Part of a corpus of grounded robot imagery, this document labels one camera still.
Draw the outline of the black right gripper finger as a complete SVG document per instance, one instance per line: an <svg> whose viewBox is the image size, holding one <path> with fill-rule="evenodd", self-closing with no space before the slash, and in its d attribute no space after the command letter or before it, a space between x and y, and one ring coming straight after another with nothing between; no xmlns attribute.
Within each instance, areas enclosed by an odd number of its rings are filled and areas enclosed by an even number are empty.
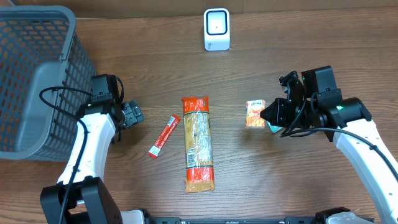
<svg viewBox="0 0 398 224"><path fill-rule="evenodd" d="M274 114L274 111L275 111L275 101L273 101L269 106L264 108L261 111L261 114Z"/></svg>
<svg viewBox="0 0 398 224"><path fill-rule="evenodd" d="M275 124L275 116L273 114L261 114L261 118L270 124Z"/></svg>

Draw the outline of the teal wet wipes pack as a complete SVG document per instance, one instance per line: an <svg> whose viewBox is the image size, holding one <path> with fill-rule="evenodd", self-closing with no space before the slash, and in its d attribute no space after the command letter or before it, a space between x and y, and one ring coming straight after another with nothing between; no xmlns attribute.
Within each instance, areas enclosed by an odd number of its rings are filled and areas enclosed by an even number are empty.
<svg viewBox="0 0 398 224"><path fill-rule="evenodd" d="M271 131L273 134L276 134L276 133L278 133L280 130L282 130L282 127L271 125L270 122L267 122L267 124L268 124L268 127L269 127L270 131Z"/></svg>

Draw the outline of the orange kleenex tissue pack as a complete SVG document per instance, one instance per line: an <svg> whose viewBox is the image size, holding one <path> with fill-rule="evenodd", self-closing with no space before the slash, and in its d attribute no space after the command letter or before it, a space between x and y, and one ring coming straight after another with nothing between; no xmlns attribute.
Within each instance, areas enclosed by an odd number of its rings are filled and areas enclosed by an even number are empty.
<svg viewBox="0 0 398 224"><path fill-rule="evenodd" d="M265 120L260 113L265 109L265 100L249 100L246 102L246 127L265 128Z"/></svg>

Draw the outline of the red stick packet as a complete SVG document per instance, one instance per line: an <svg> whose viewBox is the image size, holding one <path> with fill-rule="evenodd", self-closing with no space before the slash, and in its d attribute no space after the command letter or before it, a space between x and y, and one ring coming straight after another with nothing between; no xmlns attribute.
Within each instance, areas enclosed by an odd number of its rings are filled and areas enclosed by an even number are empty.
<svg viewBox="0 0 398 224"><path fill-rule="evenodd" d="M170 119L168 120L167 124L165 125L165 128L157 138L156 142L154 145L149 149L148 155L153 158L157 159L159 156L160 151L164 147L165 143L173 133L174 129L177 127L179 124L181 118L177 116L176 114L173 114Z"/></svg>

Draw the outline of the long spaghetti pasta package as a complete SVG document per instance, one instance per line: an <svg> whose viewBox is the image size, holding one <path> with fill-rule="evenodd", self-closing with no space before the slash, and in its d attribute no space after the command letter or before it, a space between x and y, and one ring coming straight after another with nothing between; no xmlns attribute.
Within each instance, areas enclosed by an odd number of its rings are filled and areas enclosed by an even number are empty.
<svg viewBox="0 0 398 224"><path fill-rule="evenodd" d="M208 97L182 98L187 193L215 189Z"/></svg>

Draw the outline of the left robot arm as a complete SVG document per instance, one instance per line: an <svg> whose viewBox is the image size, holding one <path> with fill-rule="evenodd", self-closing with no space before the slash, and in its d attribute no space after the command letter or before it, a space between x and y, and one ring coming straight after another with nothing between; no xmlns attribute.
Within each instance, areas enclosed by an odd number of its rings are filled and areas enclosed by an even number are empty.
<svg viewBox="0 0 398 224"><path fill-rule="evenodd" d="M40 204L48 223L147 223L142 210L121 211L103 182L111 144L121 131L144 120L136 101L124 100L124 87L115 75L91 79L88 99L73 114L77 134L68 163L57 183L42 189Z"/></svg>

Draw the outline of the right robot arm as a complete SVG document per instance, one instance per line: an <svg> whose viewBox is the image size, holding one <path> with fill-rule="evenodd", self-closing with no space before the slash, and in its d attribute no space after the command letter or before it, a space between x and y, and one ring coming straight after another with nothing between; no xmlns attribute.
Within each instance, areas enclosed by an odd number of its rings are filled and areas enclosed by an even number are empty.
<svg viewBox="0 0 398 224"><path fill-rule="evenodd" d="M397 223L397 161L359 98L344 99L330 66L279 78L286 93L260 113L281 137L323 132L354 167L383 223Z"/></svg>

